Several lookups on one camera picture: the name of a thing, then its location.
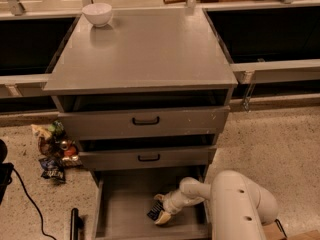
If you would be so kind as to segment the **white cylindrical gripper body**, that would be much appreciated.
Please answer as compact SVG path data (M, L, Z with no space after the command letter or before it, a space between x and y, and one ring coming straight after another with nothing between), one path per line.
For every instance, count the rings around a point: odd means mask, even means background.
M167 193L162 199L164 211L170 215L176 215L185 207L195 206L202 203L202 197L191 198L183 194L180 190L174 190Z

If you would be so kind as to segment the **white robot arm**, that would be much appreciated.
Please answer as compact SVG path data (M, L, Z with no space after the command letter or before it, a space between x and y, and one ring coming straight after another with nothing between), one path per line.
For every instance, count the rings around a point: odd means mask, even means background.
M185 177L169 193L156 194L147 216L164 225L184 207L209 202L214 240L267 240L264 225L272 224L279 208L274 195L243 174L225 170L211 183Z

